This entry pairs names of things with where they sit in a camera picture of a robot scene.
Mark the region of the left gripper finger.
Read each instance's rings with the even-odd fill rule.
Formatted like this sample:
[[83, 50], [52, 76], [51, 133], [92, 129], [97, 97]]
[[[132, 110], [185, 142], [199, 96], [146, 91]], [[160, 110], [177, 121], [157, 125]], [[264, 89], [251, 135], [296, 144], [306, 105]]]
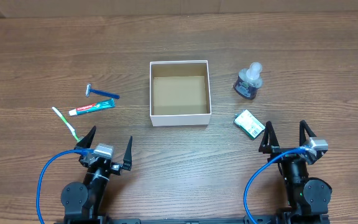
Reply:
[[96, 126], [93, 126], [93, 128], [89, 131], [89, 133], [76, 144], [75, 149], [80, 149], [80, 148], [89, 149], [91, 147], [95, 134], [96, 134]]
[[132, 169], [132, 141], [133, 141], [133, 137], [131, 136], [127, 144], [127, 149], [123, 158], [122, 168], [124, 170]]

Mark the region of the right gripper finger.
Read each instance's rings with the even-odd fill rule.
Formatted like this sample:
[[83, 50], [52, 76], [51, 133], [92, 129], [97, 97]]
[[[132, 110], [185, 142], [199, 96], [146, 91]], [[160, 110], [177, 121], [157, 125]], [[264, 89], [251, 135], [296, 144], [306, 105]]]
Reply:
[[299, 134], [299, 146], [304, 145], [306, 137], [316, 137], [315, 133], [311, 130], [305, 120], [300, 121], [300, 134]]
[[266, 122], [265, 131], [260, 143], [259, 152], [279, 152], [280, 146], [270, 121]]

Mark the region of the green white toothbrush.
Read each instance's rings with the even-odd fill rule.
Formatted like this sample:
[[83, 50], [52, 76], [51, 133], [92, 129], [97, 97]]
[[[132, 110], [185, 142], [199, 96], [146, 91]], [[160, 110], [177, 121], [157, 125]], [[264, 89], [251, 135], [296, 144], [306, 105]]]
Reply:
[[80, 139], [79, 137], [76, 135], [76, 131], [74, 129], [74, 127], [65, 119], [65, 117], [62, 115], [62, 113], [56, 108], [56, 107], [52, 107], [52, 110], [57, 114], [57, 116], [64, 122], [64, 124], [67, 126], [67, 128], [70, 130], [71, 135], [76, 139], [76, 141], [78, 142]]

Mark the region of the green white soap bar package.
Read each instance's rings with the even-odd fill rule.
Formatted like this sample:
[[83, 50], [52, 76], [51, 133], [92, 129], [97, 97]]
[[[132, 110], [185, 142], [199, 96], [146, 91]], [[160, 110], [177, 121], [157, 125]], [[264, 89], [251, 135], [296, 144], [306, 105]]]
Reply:
[[249, 110], [244, 110], [237, 114], [234, 124], [241, 128], [251, 139], [257, 138], [265, 130], [265, 126]]

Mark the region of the green red toothpaste tube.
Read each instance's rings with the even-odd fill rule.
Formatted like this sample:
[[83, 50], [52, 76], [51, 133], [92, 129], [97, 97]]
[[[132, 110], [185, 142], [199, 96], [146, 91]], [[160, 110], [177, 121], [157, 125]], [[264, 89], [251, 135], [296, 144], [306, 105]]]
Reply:
[[106, 109], [115, 108], [115, 107], [116, 107], [116, 104], [114, 102], [114, 99], [111, 98], [109, 100], [104, 100], [104, 101], [100, 101], [100, 102], [93, 103], [90, 105], [72, 109], [69, 111], [69, 115], [77, 116], [77, 115], [92, 113], [95, 111], [106, 110]]

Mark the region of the dark blue pump bottle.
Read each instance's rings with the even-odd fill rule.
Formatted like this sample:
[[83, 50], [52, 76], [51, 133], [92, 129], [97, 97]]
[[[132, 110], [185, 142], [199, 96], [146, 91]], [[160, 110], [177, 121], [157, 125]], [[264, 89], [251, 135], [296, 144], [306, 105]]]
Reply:
[[249, 68], [243, 68], [238, 73], [233, 89], [242, 97], [253, 100], [258, 89], [263, 85], [263, 79], [260, 76], [261, 72], [262, 64], [259, 62], [253, 62]]

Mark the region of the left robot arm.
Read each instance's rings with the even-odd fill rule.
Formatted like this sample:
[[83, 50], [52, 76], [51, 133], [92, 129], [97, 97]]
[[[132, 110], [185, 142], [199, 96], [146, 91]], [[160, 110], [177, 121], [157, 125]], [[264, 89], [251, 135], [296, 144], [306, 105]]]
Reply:
[[101, 202], [104, 197], [110, 175], [121, 175], [123, 170], [132, 169], [132, 141], [129, 138], [123, 162], [114, 162], [114, 147], [107, 144], [98, 144], [91, 148], [96, 127], [83, 137], [75, 149], [84, 149], [79, 158], [80, 164], [87, 168], [82, 182], [71, 182], [61, 193], [61, 202], [65, 207], [64, 223], [113, 223], [112, 218], [101, 213]]

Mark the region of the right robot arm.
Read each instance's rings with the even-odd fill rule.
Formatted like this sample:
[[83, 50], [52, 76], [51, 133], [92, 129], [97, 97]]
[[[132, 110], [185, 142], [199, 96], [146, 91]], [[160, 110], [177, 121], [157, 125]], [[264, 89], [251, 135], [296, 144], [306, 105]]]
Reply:
[[288, 207], [264, 216], [264, 223], [329, 223], [332, 187], [322, 179], [310, 177], [307, 170], [308, 165], [313, 165], [327, 153], [328, 143], [318, 138], [303, 120], [300, 121], [298, 147], [305, 152], [284, 155], [290, 149], [280, 147], [272, 123], [266, 123], [259, 152], [269, 154], [269, 161], [281, 156], [275, 163], [283, 177]]

